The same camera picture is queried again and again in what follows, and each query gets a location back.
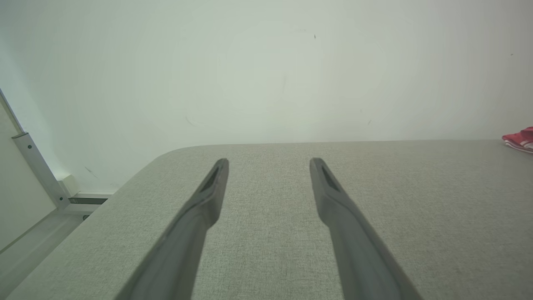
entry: red cloth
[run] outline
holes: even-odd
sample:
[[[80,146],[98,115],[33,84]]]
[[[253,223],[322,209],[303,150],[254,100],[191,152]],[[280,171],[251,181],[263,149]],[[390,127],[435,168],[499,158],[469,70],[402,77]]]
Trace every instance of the red cloth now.
[[[533,153],[533,127],[514,133],[512,135],[502,136],[505,144],[516,150]]]

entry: fabric-covered surface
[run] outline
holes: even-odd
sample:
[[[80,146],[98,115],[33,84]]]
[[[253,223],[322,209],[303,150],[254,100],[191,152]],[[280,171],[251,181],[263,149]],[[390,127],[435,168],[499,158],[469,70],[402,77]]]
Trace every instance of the fabric-covered surface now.
[[[112,299],[213,163],[230,160],[193,299],[342,299],[311,190],[321,157],[426,299],[533,298],[533,155],[501,141],[221,145],[136,174],[9,299]]]

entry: towel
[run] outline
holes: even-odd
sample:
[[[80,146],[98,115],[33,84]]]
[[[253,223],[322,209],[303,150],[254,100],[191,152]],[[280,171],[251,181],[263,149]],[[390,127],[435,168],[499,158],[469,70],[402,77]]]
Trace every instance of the towel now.
[[[527,127],[512,135],[504,135],[502,139],[511,148],[533,154],[533,127]]]

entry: metal bracket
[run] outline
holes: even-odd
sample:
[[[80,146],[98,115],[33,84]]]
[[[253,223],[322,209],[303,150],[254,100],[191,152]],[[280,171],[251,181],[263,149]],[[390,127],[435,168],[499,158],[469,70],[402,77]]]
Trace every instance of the metal bracket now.
[[[54,174],[46,164],[39,149],[31,139],[30,134],[27,132],[22,133],[12,137],[12,139],[55,206],[59,210],[65,209],[70,204],[68,196],[64,193]]]

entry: white wall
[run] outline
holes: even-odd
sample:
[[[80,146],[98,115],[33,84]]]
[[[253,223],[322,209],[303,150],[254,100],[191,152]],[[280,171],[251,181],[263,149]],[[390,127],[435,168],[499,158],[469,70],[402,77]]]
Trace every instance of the white wall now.
[[[0,250],[55,209],[11,139],[16,135],[0,104]]]
[[[0,5],[47,151],[82,190],[194,145],[497,139],[533,123],[529,0]]]

